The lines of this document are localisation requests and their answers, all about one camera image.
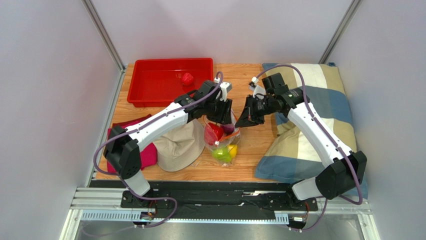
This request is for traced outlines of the red fake bell pepper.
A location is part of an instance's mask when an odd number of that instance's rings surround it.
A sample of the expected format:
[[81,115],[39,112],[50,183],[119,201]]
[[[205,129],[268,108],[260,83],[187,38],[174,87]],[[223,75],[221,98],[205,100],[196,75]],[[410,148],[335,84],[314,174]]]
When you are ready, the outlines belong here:
[[215,145],[223,135],[224,130],[212,122],[207,123],[204,128],[204,141],[210,146]]

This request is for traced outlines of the clear zip top bag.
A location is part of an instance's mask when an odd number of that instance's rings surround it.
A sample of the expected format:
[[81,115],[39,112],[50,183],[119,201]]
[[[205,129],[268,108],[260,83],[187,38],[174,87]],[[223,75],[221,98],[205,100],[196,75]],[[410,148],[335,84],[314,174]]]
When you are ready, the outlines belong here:
[[[233,124],[234,127],[235,127],[235,124],[236,124],[237,120],[238,120],[237,116],[235,115],[234,111],[231,110],[231,124]],[[223,125],[223,124],[212,122],[212,121],[208,120],[207,117],[204,117],[203,121],[204,121],[204,124],[205,124],[204,125],[204,130],[205,130],[205,127],[206,127],[207,123],[213,123],[215,125],[218,125],[219,127],[221,127],[221,125]],[[232,134],[227,135],[226,133],[224,133],[223,136],[222,136],[222,138],[219,141],[217,141],[215,143],[215,145],[208,145],[205,142],[205,140],[204,140],[204,144],[205,144],[205,147],[209,150],[210,155],[211,155],[211,151],[214,150],[214,149],[228,147],[228,145],[237,145],[238,146],[238,143],[240,141],[240,137],[241,137],[241,130],[240,130],[240,128],[235,127],[235,130],[234,130],[234,132]],[[214,159],[222,167],[228,167],[228,166],[231,166],[233,164],[234,158],[232,158],[231,162],[222,162],[222,161],[216,160],[215,158]]]

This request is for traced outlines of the red fake strawberry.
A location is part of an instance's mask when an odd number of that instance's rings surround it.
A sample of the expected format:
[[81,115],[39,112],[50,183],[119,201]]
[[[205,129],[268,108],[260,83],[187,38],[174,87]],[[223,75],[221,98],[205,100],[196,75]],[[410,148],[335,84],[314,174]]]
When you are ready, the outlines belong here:
[[181,77],[181,83],[186,87],[191,86],[194,84],[194,77],[189,72],[186,72]]

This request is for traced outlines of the pink fake onion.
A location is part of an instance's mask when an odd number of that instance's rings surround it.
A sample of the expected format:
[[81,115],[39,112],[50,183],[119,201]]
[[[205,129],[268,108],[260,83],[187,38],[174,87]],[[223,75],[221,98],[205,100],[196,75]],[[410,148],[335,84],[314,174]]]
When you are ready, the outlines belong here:
[[224,133],[227,135],[230,135],[235,131],[235,126],[233,124],[224,124],[224,125],[221,125],[221,128],[223,129]]

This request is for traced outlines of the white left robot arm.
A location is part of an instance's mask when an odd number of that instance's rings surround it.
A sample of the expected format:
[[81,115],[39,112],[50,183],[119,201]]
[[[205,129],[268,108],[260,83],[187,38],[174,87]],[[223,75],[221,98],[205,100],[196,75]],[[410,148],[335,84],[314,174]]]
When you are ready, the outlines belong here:
[[135,196],[144,196],[151,186],[141,170],[140,153],[159,137],[178,127],[207,117],[219,124],[232,122],[232,100],[227,98],[232,84],[218,78],[206,80],[201,87],[176,98],[154,116],[126,128],[115,126],[97,150],[103,151],[125,186]]

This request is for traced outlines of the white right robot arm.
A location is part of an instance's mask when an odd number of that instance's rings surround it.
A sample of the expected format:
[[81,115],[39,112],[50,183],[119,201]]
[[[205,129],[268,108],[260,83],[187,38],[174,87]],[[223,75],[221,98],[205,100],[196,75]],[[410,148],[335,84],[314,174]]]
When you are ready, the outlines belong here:
[[361,151],[354,152],[325,125],[313,104],[301,88],[289,89],[280,73],[262,79],[265,93],[246,97],[237,128],[261,125],[266,115],[281,113],[295,124],[316,150],[324,170],[317,176],[293,183],[288,190],[293,200],[300,202],[314,197],[332,200],[344,197],[355,188],[360,205],[363,201],[361,183],[367,158]]

